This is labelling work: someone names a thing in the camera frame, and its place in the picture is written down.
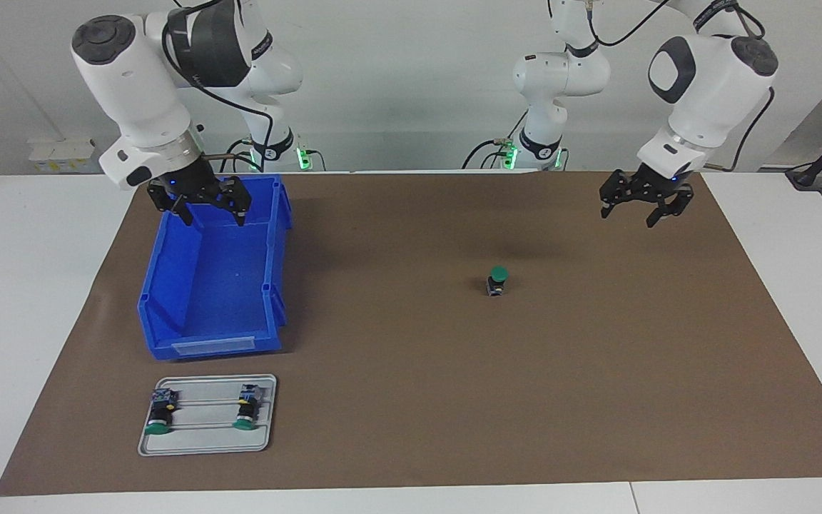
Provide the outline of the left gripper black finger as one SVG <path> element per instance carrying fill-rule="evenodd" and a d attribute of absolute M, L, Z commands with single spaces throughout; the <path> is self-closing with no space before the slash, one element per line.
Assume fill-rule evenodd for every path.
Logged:
<path fill-rule="evenodd" d="M 626 195 L 626 174 L 611 173 L 598 192 L 602 202 L 601 217 L 607 219 L 614 206 L 619 204 Z"/>
<path fill-rule="evenodd" d="M 677 188 L 669 196 L 659 196 L 655 200 L 656 207 L 646 218 L 646 227 L 653 228 L 666 217 L 678 217 L 685 211 L 693 198 L 693 188 Z"/>

